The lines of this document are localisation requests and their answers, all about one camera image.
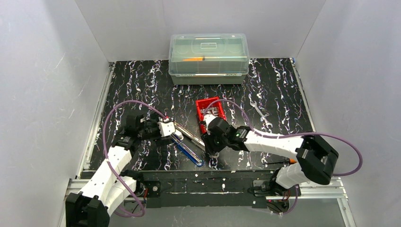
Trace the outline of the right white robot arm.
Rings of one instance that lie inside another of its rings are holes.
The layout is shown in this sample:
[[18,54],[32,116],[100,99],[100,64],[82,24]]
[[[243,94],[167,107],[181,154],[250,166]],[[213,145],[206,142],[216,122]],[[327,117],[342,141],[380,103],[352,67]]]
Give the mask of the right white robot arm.
[[331,181],[339,154],[321,136],[285,138],[280,134],[264,134],[248,126],[236,128],[223,118],[210,114],[204,117],[204,125],[207,131],[202,134],[202,140],[210,154],[228,147],[238,151],[271,153],[295,161],[275,170],[269,181],[255,186],[255,190],[279,193],[304,182],[328,185]]

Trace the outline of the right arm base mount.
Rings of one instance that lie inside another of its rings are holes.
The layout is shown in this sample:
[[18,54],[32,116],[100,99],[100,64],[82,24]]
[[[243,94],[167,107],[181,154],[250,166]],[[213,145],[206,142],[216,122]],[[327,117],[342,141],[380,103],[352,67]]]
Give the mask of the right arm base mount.
[[292,186],[289,189],[285,189],[283,186],[279,185],[277,180],[279,170],[275,170],[267,181],[262,181],[262,183],[257,183],[256,186],[252,186],[247,189],[247,192],[253,194],[256,197],[261,196],[281,196],[282,201],[287,201],[290,196],[298,196],[301,195],[300,189],[296,188],[296,186]]

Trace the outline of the red plastic bin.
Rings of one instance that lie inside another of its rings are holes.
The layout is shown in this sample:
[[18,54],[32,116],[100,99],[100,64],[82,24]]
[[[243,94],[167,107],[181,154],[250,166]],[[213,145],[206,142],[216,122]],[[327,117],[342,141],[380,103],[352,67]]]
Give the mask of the red plastic bin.
[[211,98],[198,99],[195,101],[201,134],[207,131],[205,125],[201,123],[202,121],[204,121],[205,114],[211,114],[213,116],[223,118],[224,120],[227,119],[222,104],[220,102],[215,102],[210,107],[208,107],[212,102],[219,99],[220,98],[216,96]]

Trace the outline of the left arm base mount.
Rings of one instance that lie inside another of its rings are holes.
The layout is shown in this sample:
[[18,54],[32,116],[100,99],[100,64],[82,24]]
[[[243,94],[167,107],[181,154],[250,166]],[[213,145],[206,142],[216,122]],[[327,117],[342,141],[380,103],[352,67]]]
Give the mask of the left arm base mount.
[[161,195],[160,181],[139,180],[135,183],[134,193],[137,197],[158,198]]

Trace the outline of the blue stapler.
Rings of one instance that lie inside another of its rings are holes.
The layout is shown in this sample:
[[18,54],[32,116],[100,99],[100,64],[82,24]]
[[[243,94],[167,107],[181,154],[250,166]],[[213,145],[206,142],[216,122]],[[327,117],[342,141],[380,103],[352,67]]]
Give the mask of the blue stapler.
[[176,137],[172,137],[172,141],[175,145],[182,151],[196,166],[202,167],[204,162],[203,160],[194,153],[189,147],[187,147],[182,141],[177,139]]

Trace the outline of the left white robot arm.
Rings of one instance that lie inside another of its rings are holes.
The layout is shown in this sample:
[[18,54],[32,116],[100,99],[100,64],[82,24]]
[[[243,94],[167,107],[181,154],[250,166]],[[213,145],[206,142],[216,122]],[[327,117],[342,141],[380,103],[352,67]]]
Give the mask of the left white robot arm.
[[142,141],[158,145],[172,143],[173,120],[157,113],[148,118],[129,115],[114,138],[107,157],[91,179],[65,200],[65,223],[68,227],[107,227],[115,210],[130,195],[138,195],[139,173],[123,171]]

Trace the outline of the black silver stapler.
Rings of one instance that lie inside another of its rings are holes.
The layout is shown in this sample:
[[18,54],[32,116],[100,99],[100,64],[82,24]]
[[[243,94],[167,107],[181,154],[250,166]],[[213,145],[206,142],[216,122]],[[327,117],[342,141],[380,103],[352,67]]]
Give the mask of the black silver stapler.
[[188,137],[197,147],[201,148],[203,151],[206,151],[205,144],[201,139],[196,137],[193,133],[185,129],[181,124],[177,122],[174,122],[174,126],[176,130],[180,131],[184,136]]

